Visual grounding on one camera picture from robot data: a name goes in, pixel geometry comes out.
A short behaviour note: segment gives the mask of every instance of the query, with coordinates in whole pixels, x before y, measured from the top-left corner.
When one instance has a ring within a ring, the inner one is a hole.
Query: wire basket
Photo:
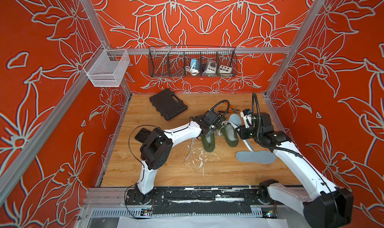
[[[107,52],[103,50],[86,73],[95,87],[119,87],[130,61],[127,50],[119,61],[111,61]]]
[[[193,75],[185,67],[191,61],[199,62],[199,73]],[[204,65],[209,60],[216,62],[216,72],[206,74]],[[220,65],[230,67],[229,73],[220,72]],[[148,57],[149,75],[151,77],[234,77],[237,75],[237,56],[234,47],[201,46],[151,46]]]

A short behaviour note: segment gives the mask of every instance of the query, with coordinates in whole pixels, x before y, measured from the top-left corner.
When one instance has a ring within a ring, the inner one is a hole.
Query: white wire basket
[[[127,51],[120,61],[111,61],[104,50],[86,73],[95,87],[119,87],[130,61]]]

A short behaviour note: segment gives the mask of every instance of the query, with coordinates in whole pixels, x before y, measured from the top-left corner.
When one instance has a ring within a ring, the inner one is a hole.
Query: extension socket
[[[218,69],[218,72],[224,73],[224,74],[230,74],[232,72],[232,67],[221,65]]]
[[[207,70],[204,72],[205,74],[215,74],[216,73],[217,63],[213,60],[207,60]]]

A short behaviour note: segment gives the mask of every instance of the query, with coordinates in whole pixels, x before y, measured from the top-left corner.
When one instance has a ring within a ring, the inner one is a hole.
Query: gray insole
[[[270,151],[239,151],[236,159],[241,162],[254,162],[261,164],[271,164],[276,160],[276,155]]]

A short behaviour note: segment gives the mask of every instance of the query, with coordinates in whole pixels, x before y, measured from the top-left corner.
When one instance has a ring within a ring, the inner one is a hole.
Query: shoelace
[[[229,119],[223,120],[221,122],[221,127],[220,127],[220,129],[217,130],[217,137],[220,137],[222,135],[221,129],[224,128],[228,123],[230,123]]]

